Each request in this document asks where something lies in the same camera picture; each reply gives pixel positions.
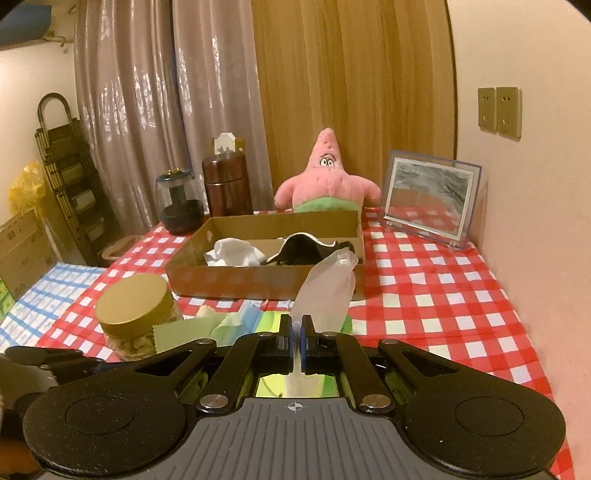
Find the glass canister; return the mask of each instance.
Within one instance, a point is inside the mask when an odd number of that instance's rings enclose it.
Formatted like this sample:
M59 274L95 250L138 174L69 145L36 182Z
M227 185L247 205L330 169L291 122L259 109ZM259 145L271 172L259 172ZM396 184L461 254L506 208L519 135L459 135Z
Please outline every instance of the glass canister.
M190 168L169 170L156 179L158 218L173 235L194 232L203 224L203 203Z
M123 360L156 354L152 327L181 320L183 315L166 280L140 273L117 282L96 303L96 318L107 346Z

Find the wooden door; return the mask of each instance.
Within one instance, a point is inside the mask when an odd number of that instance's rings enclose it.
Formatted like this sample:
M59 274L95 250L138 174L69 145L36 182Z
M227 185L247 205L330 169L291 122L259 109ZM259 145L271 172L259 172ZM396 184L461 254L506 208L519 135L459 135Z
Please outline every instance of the wooden door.
M334 129L345 169L382 184L395 148L453 158L445 0L251 0L273 186Z

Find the power outlet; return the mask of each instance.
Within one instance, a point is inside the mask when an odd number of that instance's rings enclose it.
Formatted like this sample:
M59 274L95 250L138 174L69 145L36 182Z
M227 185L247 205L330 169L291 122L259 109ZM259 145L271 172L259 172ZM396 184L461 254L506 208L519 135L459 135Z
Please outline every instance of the power outlet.
M496 88L496 129L502 135L521 138L521 89Z
M480 128L496 131L496 90L478 89L478 125Z

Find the gray plastic plate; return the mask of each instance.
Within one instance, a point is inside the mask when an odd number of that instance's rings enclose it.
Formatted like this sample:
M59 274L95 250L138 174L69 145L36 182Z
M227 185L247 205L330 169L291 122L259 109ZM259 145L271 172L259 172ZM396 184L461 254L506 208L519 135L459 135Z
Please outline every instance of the gray plastic plate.
M46 472L43 480L59 480ZM172 455L133 480L452 480L415 455L394 425L344 398L247 398L200 420ZM551 480L545 472L527 480Z

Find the crosshair marking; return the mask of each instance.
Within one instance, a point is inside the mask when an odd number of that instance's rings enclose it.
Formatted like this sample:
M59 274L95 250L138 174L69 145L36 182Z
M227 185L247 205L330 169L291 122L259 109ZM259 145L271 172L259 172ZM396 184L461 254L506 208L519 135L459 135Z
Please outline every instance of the crosshair marking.
M290 403L287 408L289 408L291 411L300 411L302 408L305 408L305 406L303 406L301 403L299 402L293 402Z

